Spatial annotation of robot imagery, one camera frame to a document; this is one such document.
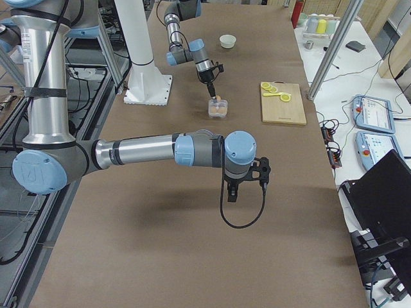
black monitor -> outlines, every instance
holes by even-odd
[[[361,226],[379,245],[400,237],[411,241],[411,169],[395,150],[354,181],[349,195]],[[411,247],[385,256],[411,294]]]

brown table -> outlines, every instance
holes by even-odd
[[[288,10],[206,4],[182,23],[202,37],[226,71],[215,86],[229,101],[226,119],[207,115],[206,86],[194,64],[168,67],[165,29],[152,14],[157,66],[173,74],[167,107],[124,105],[105,124],[107,140],[207,128],[255,136],[272,179],[261,219],[228,227],[218,210],[220,170],[173,161],[111,167],[86,176],[32,301],[32,307],[366,307],[342,209],[313,103],[308,124],[263,124],[259,82],[282,80],[308,89]],[[218,45],[237,37],[234,49]],[[258,212],[257,183],[242,184],[227,204],[234,223]]]

wooden cutting board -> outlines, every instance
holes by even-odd
[[[265,123],[282,123],[306,125],[306,115],[302,105],[300,86],[298,83],[274,83],[271,85],[278,89],[278,92],[287,92],[291,94],[291,100],[284,102],[279,96],[263,96],[268,91],[261,88],[261,109],[263,113],[263,122]]]

bowl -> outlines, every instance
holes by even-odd
[[[301,13],[300,17],[298,18],[297,25],[298,26],[304,26],[304,23],[308,19],[308,15],[305,13]]]
[[[233,48],[236,43],[236,37],[231,34],[225,34],[220,37],[220,45],[223,48]]]

yellow cup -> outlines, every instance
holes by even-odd
[[[319,20],[319,25],[317,26],[317,33],[324,34],[327,28],[327,21],[325,19]]]

